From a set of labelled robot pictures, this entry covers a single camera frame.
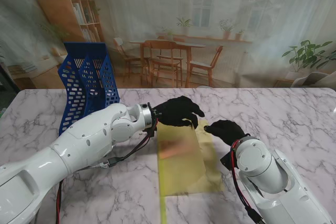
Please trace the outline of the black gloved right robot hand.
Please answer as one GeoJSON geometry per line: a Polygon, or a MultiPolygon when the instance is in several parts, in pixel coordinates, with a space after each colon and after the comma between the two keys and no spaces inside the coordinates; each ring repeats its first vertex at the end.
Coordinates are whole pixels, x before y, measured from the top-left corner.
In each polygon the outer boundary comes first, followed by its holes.
{"type": "Polygon", "coordinates": [[[218,120],[211,125],[204,126],[204,130],[215,137],[219,137],[229,146],[232,146],[236,140],[250,136],[250,134],[245,133],[237,123],[230,120],[218,120]]]}

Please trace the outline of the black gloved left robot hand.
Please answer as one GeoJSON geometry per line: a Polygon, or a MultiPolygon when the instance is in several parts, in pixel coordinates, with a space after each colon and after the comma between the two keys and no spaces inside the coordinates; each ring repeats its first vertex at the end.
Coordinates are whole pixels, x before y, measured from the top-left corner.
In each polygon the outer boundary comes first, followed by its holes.
{"type": "Polygon", "coordinates": [[[190,98],[180,96],[172,98],[153,108],[158,114],[158,121],[164,125],[198,127],[198,116],[203,118],[204,112],[190,98]]]}

